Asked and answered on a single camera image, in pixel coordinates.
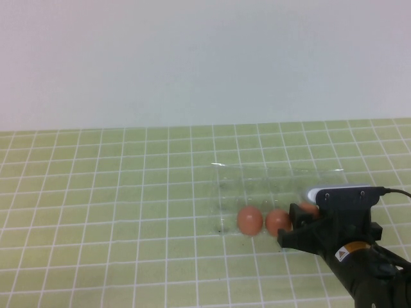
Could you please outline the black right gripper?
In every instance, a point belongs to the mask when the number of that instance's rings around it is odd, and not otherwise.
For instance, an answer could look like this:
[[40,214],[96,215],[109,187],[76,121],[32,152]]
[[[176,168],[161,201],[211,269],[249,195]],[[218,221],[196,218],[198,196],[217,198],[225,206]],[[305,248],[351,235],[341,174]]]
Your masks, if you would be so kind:
[[292,230],[278,230],[281,248],[320,255],[345,289],[400,289],[402,258],[380,246],[382,227],[371,221],[371,212],[334,213],[319,219],[310,203],[292,203]]

